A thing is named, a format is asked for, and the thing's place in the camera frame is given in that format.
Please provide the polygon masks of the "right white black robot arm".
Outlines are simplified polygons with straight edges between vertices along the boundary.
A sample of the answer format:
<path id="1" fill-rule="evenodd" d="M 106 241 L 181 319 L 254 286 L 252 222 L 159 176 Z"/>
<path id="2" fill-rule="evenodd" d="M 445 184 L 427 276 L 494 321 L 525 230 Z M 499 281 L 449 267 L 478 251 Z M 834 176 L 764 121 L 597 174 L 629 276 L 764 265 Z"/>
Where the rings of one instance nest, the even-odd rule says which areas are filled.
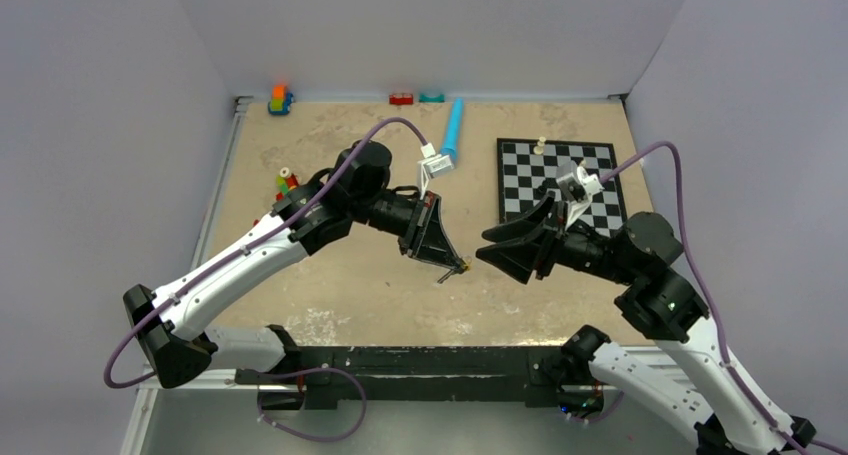
<path id="1" fill-rule="evenodd" d="M 623 285 L 615 299 L 623 318 L 688 378 L 687 385 L 667 379 L 587 325 L 547 364 L 557 385 L 592 380 L 611 385 L 672 426 L 700 454 L 778 454 L 813 442 L 813 424 L 780 409 L 721 348 L 716 316 L 672 267 L 684 248 L 661 215 L 637 213 L 603 236 L 580 221 L 567 225 L 557 209 L 546 197 L 486 230 L 478 259 L 521 283 L 561 265 Z"/>

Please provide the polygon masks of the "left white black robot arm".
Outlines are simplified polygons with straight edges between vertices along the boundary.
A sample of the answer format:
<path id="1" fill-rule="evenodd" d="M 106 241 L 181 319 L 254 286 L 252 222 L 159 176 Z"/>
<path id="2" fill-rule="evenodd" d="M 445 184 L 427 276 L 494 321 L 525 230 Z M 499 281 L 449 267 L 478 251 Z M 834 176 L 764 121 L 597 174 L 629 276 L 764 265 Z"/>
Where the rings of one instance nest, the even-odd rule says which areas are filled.
<path id="1" fill-rule="evenodd" d="M 283 329 L 211 323 L 269 277 L 348 236 L 356 223 L 396 236 L 403 256 L 444 268 L 448 275 L 466 272 L 467 262 L 443 228 L 441 198 L 428 188 L 454 164 L 429 144 L 421 152 L 416 184 L 392 188 L 390 150 L 358 141 L 191 273 L 154 290 L 129 289 L 123 301 L 139 328 L 134 337 L 161 386 L 179 387 L 208 369 L 254 370 L 275 384 L 292 380 L 298 357 Z"/>

